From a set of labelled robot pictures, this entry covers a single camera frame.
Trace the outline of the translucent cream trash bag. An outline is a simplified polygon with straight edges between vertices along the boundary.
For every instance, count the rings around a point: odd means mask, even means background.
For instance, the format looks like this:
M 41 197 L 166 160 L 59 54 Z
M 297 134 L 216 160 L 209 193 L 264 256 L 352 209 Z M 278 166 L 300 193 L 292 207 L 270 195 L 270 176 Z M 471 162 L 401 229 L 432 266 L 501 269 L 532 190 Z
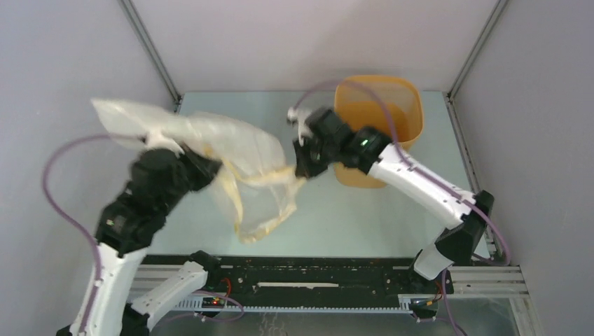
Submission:
M 296 196 L 306 180 L 295 176 L 279 139 L 267 131 L 204 111 L 184 116 L 126 99 L 90 102 L 104 129 L 122 146 L 146 150 L 146 134 L 161 131 L 182 148 L 222 161 L 209 189 L 241 243 L 263 239 L 297 210 Z

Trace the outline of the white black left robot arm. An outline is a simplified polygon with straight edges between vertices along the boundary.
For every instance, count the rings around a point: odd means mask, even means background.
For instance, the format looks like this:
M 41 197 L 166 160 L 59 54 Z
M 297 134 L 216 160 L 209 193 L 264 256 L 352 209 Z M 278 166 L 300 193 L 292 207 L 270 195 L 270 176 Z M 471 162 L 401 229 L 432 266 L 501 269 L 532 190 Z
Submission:
M 128 297 L 137 269 L 155 234 L 188 193 L 206 188 L 222 164 L 191 150 L 144 151 L 131 165 L 130 180 L 104 207 L 95 233 L 101 265 L 94 271 L 75 321 L 58 335 L 148 335 L 174 306 L 192 292 L 214 291 L 221 263 L 192 253 L 176 274 L 133 301 Z

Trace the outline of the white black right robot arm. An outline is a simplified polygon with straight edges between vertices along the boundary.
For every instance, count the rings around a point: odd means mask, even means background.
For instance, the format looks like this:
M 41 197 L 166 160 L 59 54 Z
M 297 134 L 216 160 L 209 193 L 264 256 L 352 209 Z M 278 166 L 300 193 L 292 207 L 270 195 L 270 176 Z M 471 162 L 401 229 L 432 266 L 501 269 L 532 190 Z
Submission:
M 330 108 L 290 108 L 287 120 L 297 126 L 297 177 L 312 179 L 340 163 L 395 187 L 441 219 L 442 232 L 418 253 L 407 274 L 412 290 L 424 293 L 443 270 L 470 263 L 489 223 L 490 193 L 474 194 L 447 182 L 385 133 L 374 127 L 354 131 Z

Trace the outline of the orange slotted plastic trash bin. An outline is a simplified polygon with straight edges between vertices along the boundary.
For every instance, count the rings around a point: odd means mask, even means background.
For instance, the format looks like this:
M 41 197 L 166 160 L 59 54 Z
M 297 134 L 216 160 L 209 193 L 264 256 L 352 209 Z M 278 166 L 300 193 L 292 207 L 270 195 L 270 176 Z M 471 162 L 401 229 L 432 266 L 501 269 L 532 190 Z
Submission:
M 406 152 L 420 137 L 424 127 L 424 113 L 420 93 L 404 78 L 387 75 L 360 75 L 346 78 L 374 91 L 386 104 L 394 121 L 398 143 Z M 382 109 L 370 96 L 345 83 L 337 86 L 335 112 L 354 130 L 371 126 L 390 134 L 389 123 Z M 349 187 L 383 188 L 385 184 L 343 164 L 333 166 L 337 180 Z

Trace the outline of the small electronics board with leds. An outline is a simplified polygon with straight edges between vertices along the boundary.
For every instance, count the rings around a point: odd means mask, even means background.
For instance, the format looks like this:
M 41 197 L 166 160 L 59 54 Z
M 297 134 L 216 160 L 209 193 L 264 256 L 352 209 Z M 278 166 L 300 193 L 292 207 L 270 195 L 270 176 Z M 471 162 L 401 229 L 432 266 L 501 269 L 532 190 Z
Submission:
M 203 297 L 201 307 L 203 309 L 222 309 L 226 306 L 226 301 L 219 297 Z

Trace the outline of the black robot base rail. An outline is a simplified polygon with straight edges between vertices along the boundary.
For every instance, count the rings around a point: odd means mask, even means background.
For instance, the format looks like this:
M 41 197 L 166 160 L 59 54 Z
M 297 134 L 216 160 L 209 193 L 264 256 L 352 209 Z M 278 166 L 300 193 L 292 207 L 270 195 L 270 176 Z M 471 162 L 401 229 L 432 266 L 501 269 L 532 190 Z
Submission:
M 410 258 L 308 258 L 219 256 L 204 290 L 226 301 L 222 309 L 203 309 L 197 290 L 180 309 L 222 312 L 305 312 L 412 314 L 426 317 L 451 300 L 475 299 L 469 284 L 456 286 L 462 268 L 445 280 L 424 280 L 412 271 Z

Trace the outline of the aluminium frame post left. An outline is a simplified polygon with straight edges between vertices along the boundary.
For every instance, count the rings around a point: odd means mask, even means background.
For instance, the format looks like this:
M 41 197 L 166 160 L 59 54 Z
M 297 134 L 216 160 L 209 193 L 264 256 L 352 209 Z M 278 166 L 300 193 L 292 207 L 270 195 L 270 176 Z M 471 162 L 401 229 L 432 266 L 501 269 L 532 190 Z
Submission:
M 137 7 L 135 6 L 134 1 L 117 0 L 117 2 L 123 11 L 123 14 L 129 21 L 132 31 L 136 34 L 138 41 L 140 42 L 148 57 L 148 60 L 165 86 L 165 89 L 167 90 L 175 109 L 178 110 L 182 101 L 182 94 L 174 84 L 173 78 L 167 70 L 158 48 L 151 38 L 149 30 L 144 24 L 144 21 Z

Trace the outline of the aluminium frame post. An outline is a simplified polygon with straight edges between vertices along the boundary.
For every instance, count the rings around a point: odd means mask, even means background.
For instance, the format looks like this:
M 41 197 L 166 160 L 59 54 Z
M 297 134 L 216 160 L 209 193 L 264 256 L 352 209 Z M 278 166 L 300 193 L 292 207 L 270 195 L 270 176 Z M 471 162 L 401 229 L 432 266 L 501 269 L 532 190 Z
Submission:
M 134 1 L 117 0 L 117 2 L 123 11 L 123 14 L 129 21 L 132 31 L 136 34 L 138 41 L 140 42 L 148 57 L 148 60 L 165 86 L 165 89 L 167 90 L 175 109 L 178 110 L 182 101 L 182 94 L 174 84 L 173 78 L 167 70 L 158 48 L 151 38 L 149 30 L 144 24 L 144 21 L 137 7 L 135 6 Z
M 493 9 L 491 10 L 487 20 L 485 21 L 485 24 L 483 25 L 483 28 L 481 29 L 476 41 L 474 42 L 469 54 L 467 55 L 467 58 L 465 59 L 462 65 L 462 68 L 458 72 L 453 84 L 447 92 L 446 97 L 450 101 L 453 102 L 455 100 L 455 97 L 457 96 L 467 76 L 469 75 L 474 64 L 476 63 L 476 60 L 478 59 L 486 43 L 488 42 L 488 39 L 490 38 L 493 30 L 497 26 L 498 22 L 501 20 L 501 17 L 503 16 L 509 3 L 509 0 L 498 0 Z

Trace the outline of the aluminium frame post right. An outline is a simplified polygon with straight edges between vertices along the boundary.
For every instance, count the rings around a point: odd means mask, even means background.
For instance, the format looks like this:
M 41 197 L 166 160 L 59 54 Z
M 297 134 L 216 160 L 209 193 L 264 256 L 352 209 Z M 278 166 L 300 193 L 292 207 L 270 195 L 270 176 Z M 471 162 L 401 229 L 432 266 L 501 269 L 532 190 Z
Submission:
M 446 97 L 450 101 L 453 102 L 455 100 L 455 97 L 457 96 L 467 76 L 469 75 L 474 64 L 476 63 L 476 60 L 478 59 L 486 43 L 488 42 L 488 39 L 490 38 L 493 30 L 497 26 L 498 22 L 501 20 L 501 17 L 503 16 L 509 3 L 509 0 L 498 0 L 493 9 L 491 10 L 487 20 L 485 21 L 485 24 L 483 25 L 483 28 L 481 29 L 476 41 L 474 42 L 469 54 L 467 55 L 467 58 L 465 59 L 462 65 L 462 68 L 458 72 L 453 84 L 447 92 Z

